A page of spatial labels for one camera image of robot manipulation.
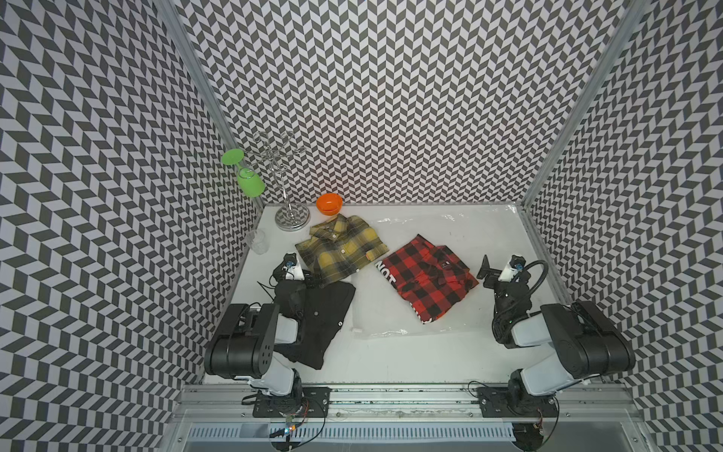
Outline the aluminium front rail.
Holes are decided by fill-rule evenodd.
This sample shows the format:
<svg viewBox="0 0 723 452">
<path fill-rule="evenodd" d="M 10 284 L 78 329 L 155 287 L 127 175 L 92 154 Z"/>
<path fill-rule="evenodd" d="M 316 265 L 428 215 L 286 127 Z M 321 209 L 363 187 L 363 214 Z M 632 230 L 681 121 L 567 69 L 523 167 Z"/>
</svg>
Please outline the aluminium front rail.
<svg viewBox="0 0 723 452">
<path fill-rule="evenodd" d="M 508 408 L 499 390 L 479 383 L 328 383 L 329 395 L 312 401 L 303 414 L 323 409 L 330 422 L 506 422 L 537 420 L 625 423 L 643 420 L 631 395 L 619 384 L 591 383 L 568 388 L 541 408 Z M 479 391 L 493 397 L 478 395 Z M 253 418 L 254 391 L 242 384 L 192 385 L 184 389 L 171 421 L 232 422 Z"/>
</svg>

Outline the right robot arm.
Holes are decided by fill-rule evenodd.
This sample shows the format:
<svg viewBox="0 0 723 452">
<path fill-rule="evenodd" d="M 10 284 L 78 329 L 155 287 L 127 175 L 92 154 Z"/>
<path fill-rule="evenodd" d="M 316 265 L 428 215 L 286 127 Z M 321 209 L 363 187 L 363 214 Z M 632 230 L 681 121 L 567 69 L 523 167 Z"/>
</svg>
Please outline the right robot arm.
<svg viewBox="0 0 723 452">
<path fill-rule="evenodd" d="M 636 364 L 632 343 L 591 301 L 549 303 L 532 310 L 532 296 L 545 282 L 549 265 L 528 263 L 513 254 L 503 269 L 482 261 L 477 278 L 493 290 L 491 332 L 508 348 L 550 346 L 552 354 L 514 371 L 503 395 L 513 412 L 548 402 L 557 392 L 591 377 L 630 371 Z"/>
</svg>

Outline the orange bowl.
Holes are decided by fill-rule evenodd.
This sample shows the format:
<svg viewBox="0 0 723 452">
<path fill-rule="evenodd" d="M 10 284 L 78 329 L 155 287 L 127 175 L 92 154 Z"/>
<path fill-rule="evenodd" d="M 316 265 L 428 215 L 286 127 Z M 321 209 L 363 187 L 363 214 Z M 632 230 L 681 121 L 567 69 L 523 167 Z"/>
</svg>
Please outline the orange bowl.
<svg viewBox="0 0 723 452">
<path fill-rule="evenodd" d="M 328 217 L 339 214 L 343 205 L 343 198 L 336 193 L 325 193 L 316 201 L 317 210 Z"/>
</svg>

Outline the red black plaid shirt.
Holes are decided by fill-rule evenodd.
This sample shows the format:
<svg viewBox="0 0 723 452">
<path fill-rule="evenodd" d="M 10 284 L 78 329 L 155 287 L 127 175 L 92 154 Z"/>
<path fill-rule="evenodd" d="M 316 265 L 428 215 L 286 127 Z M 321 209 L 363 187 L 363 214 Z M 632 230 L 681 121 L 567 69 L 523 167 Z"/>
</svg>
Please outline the red black plaid shirt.
<svg viewBox="0 0 723 452">
<path fill-rule="evenodd" d="M 442 318 L 478 286 L 457 254 L 423 235 L 378 261 L 375 268 L 424 324 Z"/>
</svg>

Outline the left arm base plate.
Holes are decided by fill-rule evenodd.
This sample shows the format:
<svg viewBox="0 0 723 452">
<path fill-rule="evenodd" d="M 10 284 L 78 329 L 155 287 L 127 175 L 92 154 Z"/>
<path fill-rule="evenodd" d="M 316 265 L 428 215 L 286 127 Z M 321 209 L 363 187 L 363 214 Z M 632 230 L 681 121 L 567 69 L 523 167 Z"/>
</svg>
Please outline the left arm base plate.
<svg viewBox="0 0 723 452">
<path fill-rule="evenodd" d="M 284 418 L 291 414 L 298 417 L 325 418 L 329 412 L 331 387 L 304 386 L 301 392 L 279 397 L 259 393 L 255 399 L 252 416 L 254 418 Z"/>
</svg>

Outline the clear plastic vacuum bag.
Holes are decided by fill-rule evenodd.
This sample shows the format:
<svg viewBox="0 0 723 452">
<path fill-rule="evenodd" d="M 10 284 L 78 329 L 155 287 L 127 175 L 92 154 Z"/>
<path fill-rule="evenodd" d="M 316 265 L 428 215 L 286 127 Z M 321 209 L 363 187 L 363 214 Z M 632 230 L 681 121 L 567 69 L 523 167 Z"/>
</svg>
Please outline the clear plastic vacuum bag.
<svg viewBox="0 0 723 452">
<path fill-rule="evenodd" d="M 478 278 L 480 267 L 538 258 L 514 205 L 387 206 L 369 222 L 390 250 L 352 280 L 359 339 L 490 336 L 493 290 Z"/>
</svg>

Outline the chrome glass holder stand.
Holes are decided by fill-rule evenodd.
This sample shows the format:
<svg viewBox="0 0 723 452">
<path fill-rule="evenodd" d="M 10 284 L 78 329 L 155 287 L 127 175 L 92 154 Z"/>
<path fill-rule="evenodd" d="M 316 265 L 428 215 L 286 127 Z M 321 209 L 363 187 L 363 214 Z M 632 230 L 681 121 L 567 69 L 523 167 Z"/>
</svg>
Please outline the chrome glass holder stand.
<svg viewBox="0 0 723 452">
<path fill-rule="evenodd" d="M 306 205 L 291 199 L 295 188 L 289 177 L 293 158 L 302 154 L 305 148 L 297 145 L 295 139 L 286 132 L 272 137 L 266 131 L 260 131 L 253 137 L 265 169 L 282 195 L 282 205 L 275 214 L 276 226 L 287 233 L 302 230 L 309 223 L 311 213 Z"/>
</svg>

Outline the black folded shirt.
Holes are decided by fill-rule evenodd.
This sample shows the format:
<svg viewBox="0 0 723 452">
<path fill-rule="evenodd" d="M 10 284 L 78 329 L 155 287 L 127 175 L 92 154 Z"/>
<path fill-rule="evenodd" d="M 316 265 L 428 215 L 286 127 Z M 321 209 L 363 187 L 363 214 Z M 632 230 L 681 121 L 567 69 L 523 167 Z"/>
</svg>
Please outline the black folded shirt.
<svg viewBox="0 0 723 452">
<path fill-rule="evenodd" d="M 348 282 L 322 288 L 308 288 L 301 281 L 279 282 L 274 302 L 280 316 L 296 320 L 299 330 L 292 344 L 278 344 L 275 351 L 293 363 L 320 370 L 329 345 L 344 326 L 355 293 L 355 286 Z"/>
</svg>

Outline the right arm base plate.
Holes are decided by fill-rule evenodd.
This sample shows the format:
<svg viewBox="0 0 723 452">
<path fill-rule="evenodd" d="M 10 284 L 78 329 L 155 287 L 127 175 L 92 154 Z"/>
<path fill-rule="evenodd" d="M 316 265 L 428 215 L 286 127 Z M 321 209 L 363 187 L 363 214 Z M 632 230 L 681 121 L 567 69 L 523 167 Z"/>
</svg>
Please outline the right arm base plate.
<svg viewBox="0 0 723 452">
<path fill-rule="evenodd" d="M 557 403 L 551 395 L 535 397 L 525 391 L 514 393 L 508 388 L 476 388 L 480 410 L 485 418 L 556 418 L 559 415 Z"/>
</svg>

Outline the green plastic wine glass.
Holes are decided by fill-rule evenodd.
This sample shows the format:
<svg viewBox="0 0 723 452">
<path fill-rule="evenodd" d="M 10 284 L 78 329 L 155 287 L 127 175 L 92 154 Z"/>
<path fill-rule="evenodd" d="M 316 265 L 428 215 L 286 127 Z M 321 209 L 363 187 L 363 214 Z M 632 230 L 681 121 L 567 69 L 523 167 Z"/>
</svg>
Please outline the green plastic wine glass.
<svg viewBox="0 0 723 452">
<path fill-rule="evenodd" d="M 259 198 L 265 192 L 262 178 L 245 163 L 245 152 L 242 149 L 231 149 L 221 158 L 221 163 L 235 169 L 239 188 L 249 198 Z"/>
</svg>

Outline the yellow plaid shirt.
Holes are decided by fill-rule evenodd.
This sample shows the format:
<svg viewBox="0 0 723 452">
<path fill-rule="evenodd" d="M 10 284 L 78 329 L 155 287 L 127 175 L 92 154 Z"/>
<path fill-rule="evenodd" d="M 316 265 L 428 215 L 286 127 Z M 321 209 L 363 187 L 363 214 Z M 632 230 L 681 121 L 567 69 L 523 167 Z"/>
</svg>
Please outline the yellow plaid shirt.
<svg viewBox="0 0 723 452">
<path fill-rule="evenodd" d="M 312 226 L 309 235 L 295 248 L 321 286 L 344 280 L 389 252 L 376 230 L 359 216 L 338 214 Z"/>
</svg>

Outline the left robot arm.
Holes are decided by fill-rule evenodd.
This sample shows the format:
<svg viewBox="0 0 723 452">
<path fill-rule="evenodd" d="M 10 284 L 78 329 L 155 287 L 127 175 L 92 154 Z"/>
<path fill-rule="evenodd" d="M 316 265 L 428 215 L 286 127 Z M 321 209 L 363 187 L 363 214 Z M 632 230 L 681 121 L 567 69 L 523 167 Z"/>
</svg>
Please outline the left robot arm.
<svg viewBox="0 0 723 452">
<path fill-rule="evenodd" d="M 279 359 L 277 347 L 297 352 L 307 342 L 308 286 L 282 280 L 272 303 L 237 303 L 228 307 L 205 350 L 208 375 L 242 380 L 261 395 L 280 403 L 302 403 L 297 370 Z"/>
</svg>

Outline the clear glass cup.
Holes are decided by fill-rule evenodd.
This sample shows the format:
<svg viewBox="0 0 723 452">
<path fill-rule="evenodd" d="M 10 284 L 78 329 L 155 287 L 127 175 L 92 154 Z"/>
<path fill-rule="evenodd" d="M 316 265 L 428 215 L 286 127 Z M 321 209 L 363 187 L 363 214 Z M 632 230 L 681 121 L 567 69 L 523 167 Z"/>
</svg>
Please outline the clear glass cup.
<svg viewBox="0 0 723 452">
<path fill-rule="evenodd" d="M 256 229 L 248 232 L 245 236 L 245 241 L 250 249 L 258 255 L 268 252 L 269 242 L 265 231 L 262 229 Z"/>
</svg>

